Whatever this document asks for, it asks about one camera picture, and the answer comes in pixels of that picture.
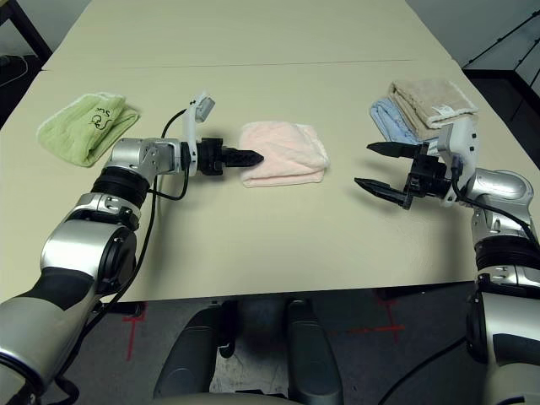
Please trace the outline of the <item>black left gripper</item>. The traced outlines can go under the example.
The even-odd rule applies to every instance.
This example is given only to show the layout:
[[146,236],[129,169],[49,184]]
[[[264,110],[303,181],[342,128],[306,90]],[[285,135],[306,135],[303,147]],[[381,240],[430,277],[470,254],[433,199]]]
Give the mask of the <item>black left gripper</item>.
[[197,143],[197,170],[205,176],[221,176],[226,167],[259,165],[264,157],[253,150],[223,147],[222,138],[202,138]]

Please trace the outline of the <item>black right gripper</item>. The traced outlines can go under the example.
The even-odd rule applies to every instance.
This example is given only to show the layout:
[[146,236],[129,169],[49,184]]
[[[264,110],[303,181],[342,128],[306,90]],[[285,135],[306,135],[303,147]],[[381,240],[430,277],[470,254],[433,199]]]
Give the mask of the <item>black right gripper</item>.
[[355,177],[354,182],[368,193],[404,209],[410,209],[415,197],[430,196],[445,201],[451,188],[451,180],[446,177],[446,165],[441,163],[438,157],[427,154],[428,147],[427,143],[413,145],[398,142],[367,145],[367,149],[384,156],[413,160],[403,192],[372,179]]

